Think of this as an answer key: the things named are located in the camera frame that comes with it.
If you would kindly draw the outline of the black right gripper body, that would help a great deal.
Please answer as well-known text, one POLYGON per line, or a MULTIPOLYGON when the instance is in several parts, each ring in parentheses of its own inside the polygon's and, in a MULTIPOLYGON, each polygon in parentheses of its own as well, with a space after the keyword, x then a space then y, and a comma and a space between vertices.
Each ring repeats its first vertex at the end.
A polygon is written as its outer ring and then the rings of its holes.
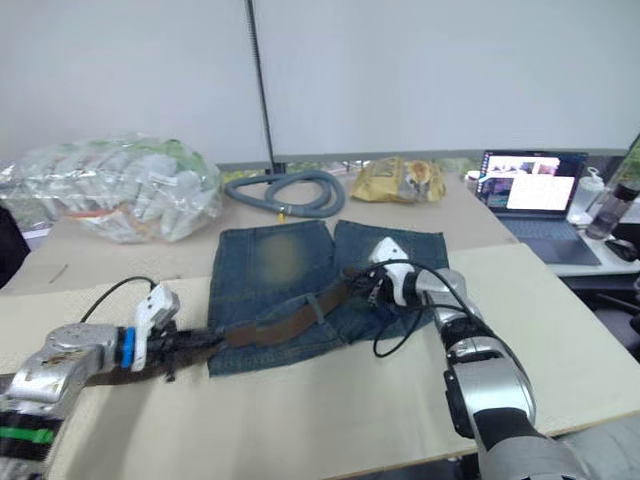
POLYGON ((355 282, 370 282, 373 286, 370 300, 372 305, 379 303, 394 304, 393 283, 384 267, 361 272, 355 282))

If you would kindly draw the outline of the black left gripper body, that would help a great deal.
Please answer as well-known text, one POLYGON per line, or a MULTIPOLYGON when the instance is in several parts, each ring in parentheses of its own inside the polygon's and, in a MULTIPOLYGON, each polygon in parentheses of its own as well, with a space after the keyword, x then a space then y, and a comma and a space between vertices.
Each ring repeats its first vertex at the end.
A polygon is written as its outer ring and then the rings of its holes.
POLYGON ((188 357, 178 348, 180 339, 181 332, 175 322, 168 322, 161 329, 152 330, 147 341, 143 370, 147 377, 163 376, 166 383, 173 383, 177 372, 188 367, 188 357))

